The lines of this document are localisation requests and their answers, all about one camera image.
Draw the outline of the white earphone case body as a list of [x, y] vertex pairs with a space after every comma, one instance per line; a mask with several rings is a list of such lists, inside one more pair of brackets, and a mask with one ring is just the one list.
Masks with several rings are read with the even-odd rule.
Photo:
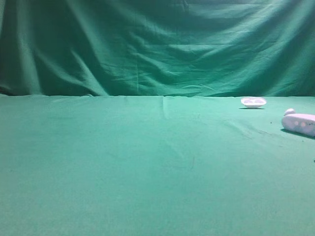
[[315, 136], [315, 116], [310, 114], [289, 114], [282, 118], [284, 129], [301, 133], [306, 136]]

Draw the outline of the white earphone case lid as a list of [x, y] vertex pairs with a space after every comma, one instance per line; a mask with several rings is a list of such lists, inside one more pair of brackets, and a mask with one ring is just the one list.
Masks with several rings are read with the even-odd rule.
[[256, 109], [266, 105], [267, 101], [262, 97], [244, 97], [241, 99], [241, 103], [246, 108]]

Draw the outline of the green backdrop cloth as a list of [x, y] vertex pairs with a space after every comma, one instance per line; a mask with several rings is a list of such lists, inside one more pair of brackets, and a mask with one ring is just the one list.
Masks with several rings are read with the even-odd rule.
[[3, 0], [0, 92], [313, 96], [312, 0]]

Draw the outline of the green table cloth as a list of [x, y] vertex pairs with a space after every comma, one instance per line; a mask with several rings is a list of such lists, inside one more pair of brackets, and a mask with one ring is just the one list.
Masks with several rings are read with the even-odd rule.
[[1, 96], [3, 236], [312, 236], [313, 97]]

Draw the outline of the small white earbud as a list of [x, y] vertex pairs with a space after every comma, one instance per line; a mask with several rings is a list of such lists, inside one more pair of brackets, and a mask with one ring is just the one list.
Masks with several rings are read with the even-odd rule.
[[295, 110], [293, 108], [287, 109], [284, 113], [284, 116], [294, 114]]

